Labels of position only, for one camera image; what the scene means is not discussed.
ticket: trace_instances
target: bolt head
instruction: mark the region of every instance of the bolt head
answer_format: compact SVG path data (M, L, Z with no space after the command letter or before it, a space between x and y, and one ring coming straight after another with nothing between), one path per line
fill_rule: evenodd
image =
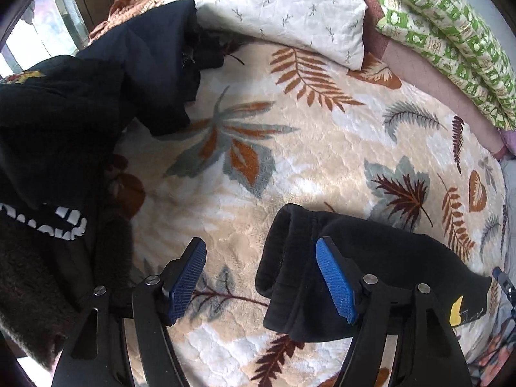
M158 275L148 276L147 279L145 279L145 283L150 286L159 284L159 276Z
M367 285L375 285L378 282L378 278L376 278L376 276L368 273L367 275L364 275L364 282Z
M417 290L420 292L420 293L423 293L423 294L428 294L430 293L430 287L427 285L427 284L419 284L417 286Z
M104 295L107 292L107 289L104 285L100 285L97 288L94 289L94 294L97 297L100 297L101 295Z

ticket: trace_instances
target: yellow patch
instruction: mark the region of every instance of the yellow patch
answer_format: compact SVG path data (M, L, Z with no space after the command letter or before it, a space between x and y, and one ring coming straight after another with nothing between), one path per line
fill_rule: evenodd
M12 76L3 78L0 80L0 84L23 84L28 78L33 77L44 77L39 71L22 71L19 74L13 74Z
M462 299L464 298L463 295L459 297L457 301L455 301L452 305L450 312L450 325L451 327L458 326L461 322L460 318L460 305L462 304Z

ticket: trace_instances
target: green patterned pillow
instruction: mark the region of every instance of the green patterned pillow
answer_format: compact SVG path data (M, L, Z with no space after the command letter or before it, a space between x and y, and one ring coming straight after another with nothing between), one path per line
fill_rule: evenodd
M514 119L507 117L489 87L444 33L401 0L378 1L385 15L377 24L380 33L424 56L462 90L496 127L515 128Z
M403 0L429 18L469 61L514 119L516 79L509 59L491 29L466 0Z

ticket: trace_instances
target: blue gripper pad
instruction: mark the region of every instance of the blue gripper pad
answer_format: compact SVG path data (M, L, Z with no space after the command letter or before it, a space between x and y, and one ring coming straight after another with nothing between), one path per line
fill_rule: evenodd
M358 314L355 309L354 292L322 238L315 245L315 256L339 315L345 317L349 324L355 323Z
M200 240L188 258L181 275L170 290L169 318L175 322L185 315L192 293L206 264L206 243Z

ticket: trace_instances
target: white pillow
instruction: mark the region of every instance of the white pillow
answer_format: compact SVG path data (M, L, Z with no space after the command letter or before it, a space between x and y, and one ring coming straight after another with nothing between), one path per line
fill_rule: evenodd
M195 0L195 4L205 29L234 31L308 49L350 69L362 67L364 0Z

